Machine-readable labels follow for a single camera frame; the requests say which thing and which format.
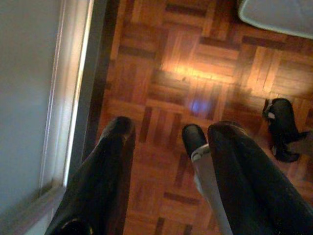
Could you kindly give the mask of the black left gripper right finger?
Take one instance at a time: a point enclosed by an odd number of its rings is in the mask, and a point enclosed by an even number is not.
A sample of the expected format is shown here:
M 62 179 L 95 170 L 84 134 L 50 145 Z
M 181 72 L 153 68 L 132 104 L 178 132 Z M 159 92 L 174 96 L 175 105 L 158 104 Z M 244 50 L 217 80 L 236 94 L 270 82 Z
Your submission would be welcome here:
M 312 207 L 240 126 L 218 122 L 207 134 L 223 207 L 235 235 L 312 234 Z

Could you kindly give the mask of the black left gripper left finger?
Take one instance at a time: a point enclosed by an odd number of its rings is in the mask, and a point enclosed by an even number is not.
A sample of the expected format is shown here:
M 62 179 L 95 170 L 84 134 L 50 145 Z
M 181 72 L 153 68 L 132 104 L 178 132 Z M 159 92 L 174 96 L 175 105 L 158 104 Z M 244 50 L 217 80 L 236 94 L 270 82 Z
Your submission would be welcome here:
M 135 125 L 116 117 L 68 183 L 48 235 L 121 235 L 126 220 Z

